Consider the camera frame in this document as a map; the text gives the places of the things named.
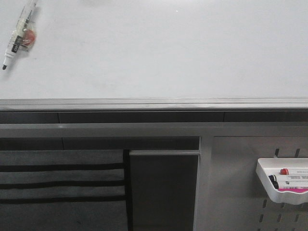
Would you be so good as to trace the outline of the white whiteboard marker black tip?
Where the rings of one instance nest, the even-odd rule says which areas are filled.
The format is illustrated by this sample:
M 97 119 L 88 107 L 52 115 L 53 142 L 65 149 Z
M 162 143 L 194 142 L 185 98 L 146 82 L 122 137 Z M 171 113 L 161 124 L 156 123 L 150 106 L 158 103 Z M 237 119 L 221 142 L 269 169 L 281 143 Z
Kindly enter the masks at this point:
M 13 62 L 19 47 L 23 45 L 25 40 L 25 32 L 28 29 L 28 25 L 34 13 L 37 2 L 37 0 L 28 0 L 23 7 L 4 55 L 3 70 L 6 70 L 6 68 Z

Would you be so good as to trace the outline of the dark grey flat panel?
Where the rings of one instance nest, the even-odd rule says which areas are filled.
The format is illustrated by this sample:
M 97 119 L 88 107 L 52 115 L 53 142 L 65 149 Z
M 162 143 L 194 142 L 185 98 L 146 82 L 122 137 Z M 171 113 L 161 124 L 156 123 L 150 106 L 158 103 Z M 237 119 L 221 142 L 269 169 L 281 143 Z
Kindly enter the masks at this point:
M 199 152 L 130 152 L 133 228 L 136 231 L 192 231 Z

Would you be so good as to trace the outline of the grey metal pegboard stand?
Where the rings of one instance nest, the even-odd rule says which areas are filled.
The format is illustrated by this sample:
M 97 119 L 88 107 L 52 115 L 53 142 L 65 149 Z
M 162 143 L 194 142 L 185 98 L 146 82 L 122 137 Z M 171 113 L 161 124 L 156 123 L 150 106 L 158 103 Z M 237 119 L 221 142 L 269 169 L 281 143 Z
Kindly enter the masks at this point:
M 273 202 L 256 173 L 260 158 L 308 158 L 305 122 L 75 122 L 0 127 L 0 152 L 50 150 L 122 150 L 128 155 L 135 150 L 198 151 L 193 231 L 308 228 L 308 203 Z M 131 186 L 130 155 L 129 170 Z

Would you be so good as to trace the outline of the grey fabric pocket organiser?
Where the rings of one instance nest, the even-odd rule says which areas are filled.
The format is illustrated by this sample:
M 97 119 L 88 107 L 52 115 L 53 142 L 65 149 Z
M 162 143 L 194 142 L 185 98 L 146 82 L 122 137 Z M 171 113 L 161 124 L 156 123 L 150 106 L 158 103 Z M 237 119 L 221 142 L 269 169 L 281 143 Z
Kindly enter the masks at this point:
M 2 151 L 3 231 L 131 231 L 129 155 L 122 150 Z

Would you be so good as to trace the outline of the black capped marker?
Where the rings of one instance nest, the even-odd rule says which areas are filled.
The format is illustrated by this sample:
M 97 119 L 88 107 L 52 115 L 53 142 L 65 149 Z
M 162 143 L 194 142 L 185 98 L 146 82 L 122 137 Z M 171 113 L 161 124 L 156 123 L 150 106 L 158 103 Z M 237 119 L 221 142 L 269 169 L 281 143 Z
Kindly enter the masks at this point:
M 307 181 L 308 176 L 307 175 L 269 175 L 269 179 L 271 181 Z

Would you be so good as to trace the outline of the red capped marker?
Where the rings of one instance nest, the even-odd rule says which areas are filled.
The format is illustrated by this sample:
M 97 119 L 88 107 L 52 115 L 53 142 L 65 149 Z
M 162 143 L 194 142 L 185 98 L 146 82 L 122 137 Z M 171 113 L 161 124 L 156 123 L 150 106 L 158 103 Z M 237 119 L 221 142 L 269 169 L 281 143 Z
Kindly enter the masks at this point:
M 281 175 L 308 175 L 308 169 L 307 168 L 282 168 L 280 170 Z

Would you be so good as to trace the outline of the white plastic marker tray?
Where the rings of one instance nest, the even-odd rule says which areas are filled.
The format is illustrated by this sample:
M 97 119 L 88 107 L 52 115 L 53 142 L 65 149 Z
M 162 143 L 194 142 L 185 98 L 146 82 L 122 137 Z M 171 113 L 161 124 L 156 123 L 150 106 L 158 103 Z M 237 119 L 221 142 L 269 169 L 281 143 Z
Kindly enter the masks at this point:
M 307 158 L 260 158 L 256 173 L 269 198 L 275 203 L 300 205 L 308 201 L 308 192 L 280 192 L 274 188 L 269 175 L 280 175 L 282 168 L 308 168 Z

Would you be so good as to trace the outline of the pink labelled marker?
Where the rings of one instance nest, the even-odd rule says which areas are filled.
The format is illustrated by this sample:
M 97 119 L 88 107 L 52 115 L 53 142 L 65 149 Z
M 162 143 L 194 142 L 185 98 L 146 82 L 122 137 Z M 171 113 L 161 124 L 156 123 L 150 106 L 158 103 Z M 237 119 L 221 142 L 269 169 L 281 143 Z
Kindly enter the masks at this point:
M 272 184 L 280 192 L 304 193 L 308 191 L 307 181 L 273 181 Z

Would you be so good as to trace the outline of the white whiteboard with aluminium frame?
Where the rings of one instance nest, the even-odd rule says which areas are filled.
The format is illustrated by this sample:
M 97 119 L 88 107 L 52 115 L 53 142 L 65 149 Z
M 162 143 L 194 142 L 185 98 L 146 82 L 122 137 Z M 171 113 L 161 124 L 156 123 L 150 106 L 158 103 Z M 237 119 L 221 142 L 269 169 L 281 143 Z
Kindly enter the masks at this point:
M 40 0 L 0 109 L 306 109 L 305 0 Z

